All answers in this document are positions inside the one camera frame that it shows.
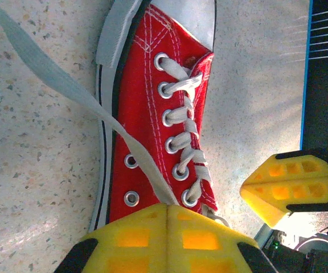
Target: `shoe upper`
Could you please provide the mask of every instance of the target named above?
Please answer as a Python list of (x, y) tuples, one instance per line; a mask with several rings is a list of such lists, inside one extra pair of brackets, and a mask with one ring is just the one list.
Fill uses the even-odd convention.
[[(188, 163), (187, 179), (178, 181), (174, 178), (172, 170), (180, 162), (182, 150), (170, 154), (165, 149), (165, 143), (170, 137), (175, 137), (186, 129), (184, 123), (165, 126), (162, 115), (166, 110), (184, 106), (187, 93), (178, 91), (168, 99), (160, 95), (158, 91), (160, 83), (176, 83), (178, 80), (155, 67), (154, 58), (159, 53), (165, 53), (179, 65), (190, 69), (190, 77), (202, 74), (202, 82), (195, 88), (194, 117), (192, 117), (199, 135), (214, 54), (197, 42), (176, 21), (154, 5), (149, 5), (137, 28), (122, 73), (117, 119), (129, 134), (145, 146), (179, 204), (183, 205), (183, 192), (191, 188), (197, 180), (195, 163), (192, 160)], [(191, 146), (200, 149), (198, 139), (192, 133)], [(150, 183), (140, 168), (135, 167), (134, 164), (130, 168), (127, 167), (127, 161), (125, 164), (129, 154), (130, 151), (124, 140), (117, 135), (114, 144), (110, 222), (158, 203)], [(202, 205), (207, 205), (210, 209), (217, 210), (210, 182), (202, 179), (200, 187), (202, 195), (199, 202), (190, 209), (200, 213)], [(135, 206), (128, 206), (124, 200), (126, 193), (131, 191), (136, 192), (140, 198)]]

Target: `white rubber sole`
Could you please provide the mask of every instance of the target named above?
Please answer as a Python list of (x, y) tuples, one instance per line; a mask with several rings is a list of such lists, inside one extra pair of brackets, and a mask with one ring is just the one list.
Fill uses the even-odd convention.
[[(143, 0), (115, 1), (104, 22), (98, 44), (96, 63), (96, 99), (112, 114), (114, 79), (132, 20)], [(98, 194), (89, 232), (109, 221), (109, 203), (113, 152), (113, 130), (99, 121), (101, 164)]]

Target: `white shoelace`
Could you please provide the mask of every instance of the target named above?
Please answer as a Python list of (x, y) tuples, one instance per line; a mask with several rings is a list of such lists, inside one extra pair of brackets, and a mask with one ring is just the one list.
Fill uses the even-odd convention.
[[(148, 178), (158, 200), (166, 204), (179, 205), (172, 190), (163, 178), (146, 148), (130, 134), (128, 134), (121, 124), (102, 108), (102, 106), (97, 102), (94, 96), (90, 94), (89, 91), (76, 82), (76, 80), (74, 80), (52, 59), (50, 59), (30, 38), (26, 31), (23, 30), (18, 23), (13, 21), (1, 8), (0, 25), (5, 31), (11, 45), (16, 50), (16, 53), (44, 84), (54, 89), (61, 95), (80, 104), (82, 107), (94, 114), (98, 119), (110, 125), (122, 136), (136, 162)], [(195, 122), (192, 119), (187, 118), (186, 115), (188, 110), (191, 112), (193, 111), (192, 102), (194, 99), (194, 88), (200, 83), (199, 77), (201, 76), (189, 78), (185, 69), (170, 59), (164, 58), (161, 65), (165, 68), (165, 71), (168, 74), (180, 81), (176, 84), (168, 85), (165, 92), (170, 94), (178, 90), (186, 90), (189, 96), (189, 98), (184, 99), (185, 109), (175, 109), (168, 114), (167, 117), (169, 123), (184, 122), (186, 127), (186, 132), (176, 136), (175, 140), (171, 143), (172, 148), (184, 148), (181, 154), (181, 162), (178, 166), (178, 171), (182, 172), (191, 159), (195, 163), (206, 164), (203, 152), (201, 150), (192, 149), (190, 146), (190, 133), (198, 134), (198, 132), (196, 130)], [(187, 194), (188, 199), (192, 201), (197, 200), (201, 194), (200, 180), (206, 179), (207, 181), (211, 181), (208, 169), (205, 166), (195, 166), (195, 170), (198, 179)], [(212, 219), (219, 218), (214, 216), (213, 212), (207, 206), (202, 206), (202, 208), (204, 207), (205, 209), (202, 210), (202, 214)]]
[(183, 174), (186, 172), (188, 163), (193, 160), (194, 163), (200, 163), (203, 166), (195, 165), (195, 172), (197, 180), (186, 194), (187, 200), (183, 200), (188, 205), (194, 206), (197, 200), (202, 195), (201, 191), (201, 179), (212, 182), (210, 172), (207, 168), (207, 161), (204, 157), (204, 152), (201, 150), (193, 149), (191, 146), (192, 138), (191, 133), (193, 133), (197, 139), (199, 139), (199, 134), (197, 130), (197, 125), (194, 122), (194, 98), (195, 98), (195, 88), (197, 88), (202, 83), (202, 73), (195, 77), (189, 77), (191, 71), (187, 68), (180, 66), (176, 61), (168, 58), (162, 57), (160, 59), (160, 67), (169, 75), (176, 78), (178, 82), (171, 83), (163, 86), (162, 93), (164, 95), (170, 96), (177, 91), (184, 90), (187, 92), (187, 96), (184, 96), (184, 106), (169, 110), (164, 117), (164, 122), (167, 126), (171, 126), (177, 123), (184, 123), (185, 132), (175, 136), (170, 139), (170, 148), (175, 152), (183, 149), (181, 154), (181, 161), (177, 165), (177, 172)]

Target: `red sneaker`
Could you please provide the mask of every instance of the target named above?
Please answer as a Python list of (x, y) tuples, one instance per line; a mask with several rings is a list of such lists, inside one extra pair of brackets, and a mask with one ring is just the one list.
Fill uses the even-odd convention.
[[(206, 214), (217, 210), (199, 145), (215, 13), (215, 0), (115, 1), (97, 50), (100, 104), (149, 151), (179, 204)], [(100, 134), (90, 231), (159, 202), (123, 138), (101, 121)]]

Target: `metal eyelet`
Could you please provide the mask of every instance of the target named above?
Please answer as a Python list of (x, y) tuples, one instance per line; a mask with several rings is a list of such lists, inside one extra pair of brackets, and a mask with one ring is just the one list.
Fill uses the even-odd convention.
[(162, 81), (159, 85), (158, 85), (158, 92), (159, 95), (164, 98), (164, 99), (168, 99), (171, 98), (173, 96), (173, 94), (165, 94), (163, 88), (167, 85), (168, 83), (166, 81)]
[(195, 200), (193, 202), (189, 202), (187, 200), (187, 194), (189, 193), (189, 189), (185, 190), (183, 193), (182, 193), (182, 203), (184, 206), (186, 206), (187, 208), (193, 208), (197, 203), (198, 203), (198, 200)]
[(173, 149), (173, 148), (170, 147), (170, 144), (171, 144), (171, 142), (173, 141), (173, 139), (174, 139), (174, 137), (171, 136), (171, 137), (168, 138), (168, 139), (166, 140), (166, 142), (165, 142), (165, 150), (166, 150), (166, 152), (167, 152), (168, 154), (171, 154), (171, 155), (173, 155), (173, 154), (175, 154), (176, 152), (178, 152), (178, 150), (175, 150), (175, 149)]
[(162, 122), (165, 127), (171, 127), (173, 124), (169, 124), (166, 120), (166, 116), (171, 112), (171, 110), (165, 110), (162, 115)]
[(137, 192), (128, 191), (125, 193), (124, 201), (127, 206), (136, 206), (137, 204), (139, 204), (139, 200), (140, 198)]
[(173, 177), (178, 180), (178, 181), (183, 181), (186, 180), (189, 177), (189, 169), (186, 167), (186, 170), (184, 171), (183, 174), (178, 173), (178, 166), (179, 164), (176, 164), (171, 172)]
[(163, 52), (156, 54), (156, 56), (154, 57), (154, 66), (157, 70), (164, 71), (164, 68), (162, 68), (159, 63), (161, 58), (169, 58), (169, 56)]
[(128, 154), (127, 156), (125, 156), (124, 162), (125, 162), (126, 167), (128, 167), (130, 169), (135, 169), (138, 166), (138, 164), (132, 154)]

